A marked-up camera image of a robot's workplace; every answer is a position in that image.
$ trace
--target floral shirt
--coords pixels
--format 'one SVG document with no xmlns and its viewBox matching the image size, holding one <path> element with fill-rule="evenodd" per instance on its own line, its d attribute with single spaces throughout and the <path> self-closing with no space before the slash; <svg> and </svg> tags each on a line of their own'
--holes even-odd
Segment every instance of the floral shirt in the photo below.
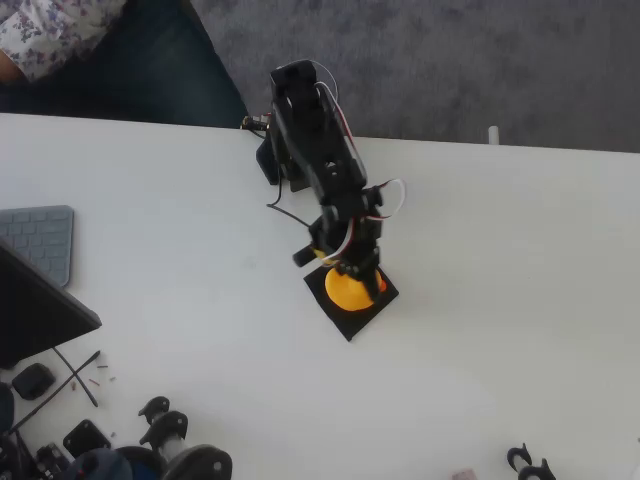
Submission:
<svg viewBox="0 0 640 480">
<path fill-rule="evenodd" d="M 0 50 L 29 81 L 85 56 L 126 0 L 0 0 Z"/>
</svg>

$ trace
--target yellow ball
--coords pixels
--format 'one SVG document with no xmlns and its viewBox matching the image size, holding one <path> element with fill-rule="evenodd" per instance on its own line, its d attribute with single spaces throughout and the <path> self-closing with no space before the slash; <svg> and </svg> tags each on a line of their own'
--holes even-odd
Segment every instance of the yellow ball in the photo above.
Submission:
<svg viewBox="0 0 640 480">
<path fill-rule="evenodd" d="M 380 291 L 384 292 L 386 285 L 377 270 L 376 280 Z M 324 286 L 331 301 L 348 312 L 364 310 L 373 305 L 362 282 L 354 280 L 349 275 L 340 275 L 335 268 L 332 268 L 327 273 L 324 279 Z"/>
</svg>

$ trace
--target blue jeans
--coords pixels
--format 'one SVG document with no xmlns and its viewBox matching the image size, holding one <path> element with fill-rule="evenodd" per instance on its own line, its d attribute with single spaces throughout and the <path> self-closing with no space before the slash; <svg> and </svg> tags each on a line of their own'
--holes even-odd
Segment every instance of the blue jeans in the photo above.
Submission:
<svg viewBox="0 0 640 480">
<path fill-rule="evenodd" d="M 0 111 L 238 128 L 246 107 L 189 13 L 178 0 L 131 0 L 87 61 L 2 88 Z"/>
</svg>

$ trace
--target person's hand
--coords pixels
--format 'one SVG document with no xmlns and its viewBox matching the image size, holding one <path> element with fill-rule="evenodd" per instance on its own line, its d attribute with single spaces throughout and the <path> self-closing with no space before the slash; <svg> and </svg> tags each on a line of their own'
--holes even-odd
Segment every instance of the person's hand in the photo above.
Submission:
<svg viewBox="0 0 640 480">
<path fill-rule="evenodd" d="M 20 69 L 0 50 L 0 84 L 11 85 L 23 79 Z"/>
</svg>

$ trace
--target person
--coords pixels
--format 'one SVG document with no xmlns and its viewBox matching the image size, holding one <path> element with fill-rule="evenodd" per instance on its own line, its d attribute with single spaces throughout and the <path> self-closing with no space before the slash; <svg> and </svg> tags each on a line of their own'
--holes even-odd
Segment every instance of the person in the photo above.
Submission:
<svg viewBox="0 0 640 480">
<path fill-rule="evenodd" d="M 238 128 L 189 0 L 0 0 L 0 112 Z"/>
<path fill-rule="evenodd" d="M 35 82 L 87 57 L 126 0 L 0 0 L 0 82 Z"/>
</svg>

